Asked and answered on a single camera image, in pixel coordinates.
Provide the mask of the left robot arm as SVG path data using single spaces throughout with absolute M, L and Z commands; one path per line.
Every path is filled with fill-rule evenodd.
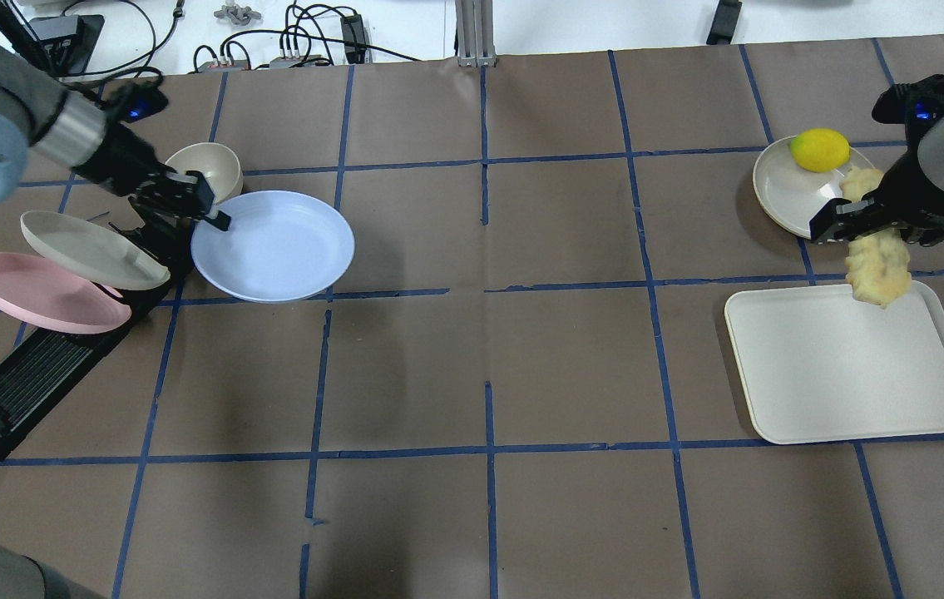
M 205 175 L 165 166 L 129 127 L 167 107 L 160 84 L 129 83 L 98 100 L 0 46 L 0 202 L 22 182 L 35 149 L 138 210 L 228 229 Z

